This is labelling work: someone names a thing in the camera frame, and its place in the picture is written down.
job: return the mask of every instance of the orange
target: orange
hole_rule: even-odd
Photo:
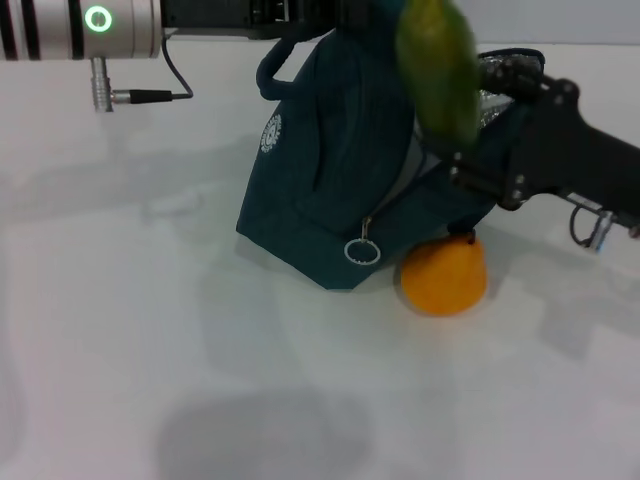
[[[418,310],[449,316],[473,307],[487,290],[484,248],[471,235],[417,247],[402,266],[402,289]]]

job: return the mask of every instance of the white embroidered logo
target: white embroidered logo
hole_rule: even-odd
[[[280,117],[280,114],[274,115],[267,123],[267,126],[264,127],[262,138],[260,139],[260,149],[264,153],[269,153],[276,146],[280,138],[280,130],[282,130],[282,117]]]

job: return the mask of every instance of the white tabletop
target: white tabletop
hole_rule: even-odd
[[[88,64],[4,65],[0,479],[640,478],[640,244],[583,253],[540,198],[480,229],[491,290],[462,317],[414,314],[392,269],[321,290],[235,233],[268,48],[173,43],[196,99],[107,117]],[[640,49],[543,49],[637,142]]]

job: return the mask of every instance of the teal bag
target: teal bag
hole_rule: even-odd
[[[263,97],[280,103],[260,139],[237,231],[327,289],[352,289],[447,229],[471,231],[494,207],[452,185],[444,164],[389,198],[414,135],[393,54],[396,4],[372,13],[375,34],[324,37],[293,82],[273,76],[296,42],[318,32],[281,39],[257,73]],[[483,165],[503,168],[528,112],[513,104],[483,129]]]

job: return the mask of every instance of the black cable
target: black cable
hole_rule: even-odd
[[[171,95],[172,100],[187,100],[189,98],[193,98],[193,90],[184,79],[184,77],[180,74],[176,66],[173,64],[171,57],[169,56],[169,51],[167,50],[167,40],[169,37],[166,36],[162,39],[162,56],[164,57],[165,62],[167,62],[167,66],[171,70],[171,72],[175,75],[175,77],[180,82],[180,85],[185,89],[187,93],[173,93]]]
[[[576,208],[573,209],[573,212],[571,212],[571,218],[569,219],[569,235],[571,235],[571,239],[581,247],[589,248],[593,243],[593,239],[596,236],[596,232],[600,229],[600,225],[602,224],[602,217],[598,216],[598,220],[596,221],[595,227],[593,228],[593,232],[591,232],[591,235],[589,236],[589,238],[580,240],[578,238],[578,235],[576,235],[576,217],[578,216],[578,212],[580,210],[583,210],[583,208],[581,206],[577,206]]]

